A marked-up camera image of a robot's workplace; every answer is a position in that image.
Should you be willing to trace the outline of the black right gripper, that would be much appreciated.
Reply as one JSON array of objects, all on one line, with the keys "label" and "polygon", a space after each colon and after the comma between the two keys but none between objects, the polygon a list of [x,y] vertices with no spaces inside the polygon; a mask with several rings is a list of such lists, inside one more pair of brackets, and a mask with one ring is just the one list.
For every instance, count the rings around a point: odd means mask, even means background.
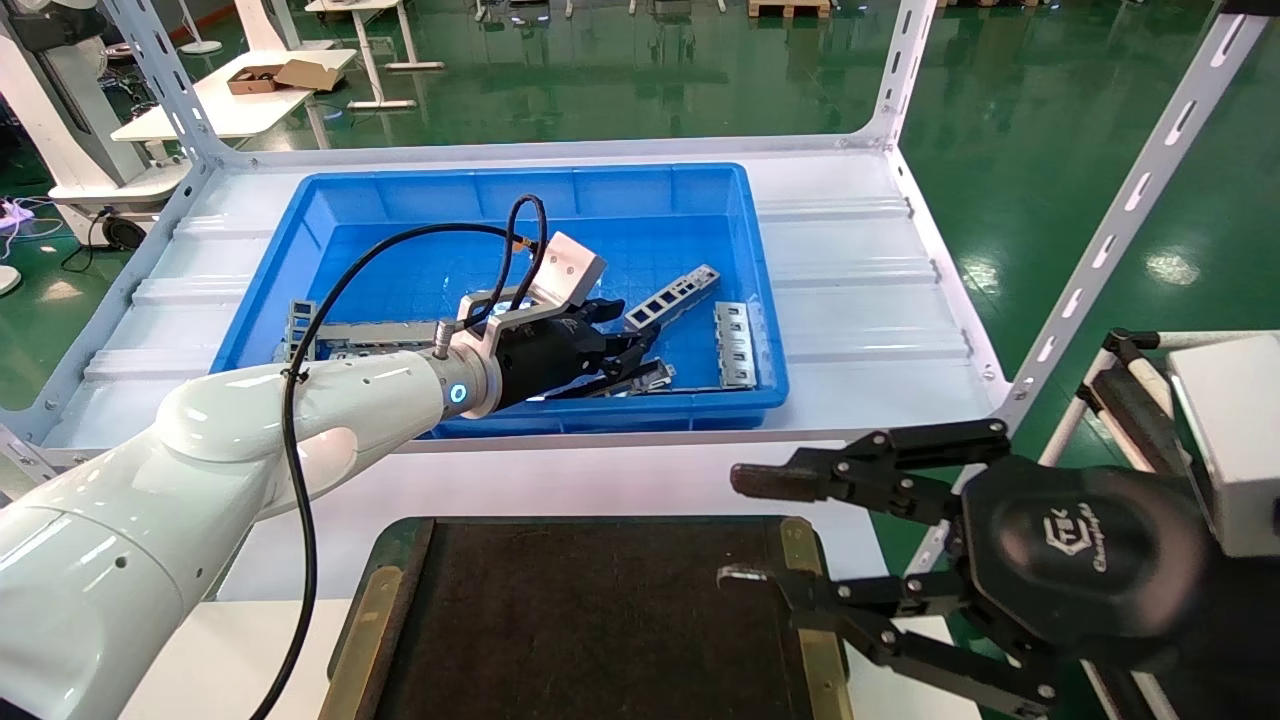
[{"label": "black right gripper", "polygon": [[[1010,456],[960,493],[966,565],[998,614],[1082,659],[1147,667],[1174,659],[1199,602],[1213,538],[1172,478],[1117,466],[1047,468]],[[727,565],[722,589],[771,585],[792,628],[838,637],[878,667],[1009,716],[1048,716],[1050,659],[1018,665],[906,632],[899,618],[973,609],[952,571],[832,580],[803,569]]]}]

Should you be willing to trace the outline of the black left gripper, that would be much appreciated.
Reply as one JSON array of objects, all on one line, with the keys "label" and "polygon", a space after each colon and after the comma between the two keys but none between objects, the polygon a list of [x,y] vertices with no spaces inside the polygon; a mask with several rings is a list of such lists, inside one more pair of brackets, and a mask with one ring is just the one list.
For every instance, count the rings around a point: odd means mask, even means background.
[{"label": "black left gripper", "polygon": [[[662,324],[618,333],[596,325],[625,316],[625,301],[591,299],[575,310],[545,316],[500,334],[498,409],[559,389],[584,375],[602,375],[545,395],[545,401],[590,398],[628,389],[657,343]],[[938,468],[988,465],[1011,451],[1006,425],[996,419],[876,430],[842,448],[796,448],[781,465],[740,462],[730,470],[733,491],[749,498],[815,503],[838,501],[873,512],[937,525],[959,515],[950,484],[923,477]]]}]

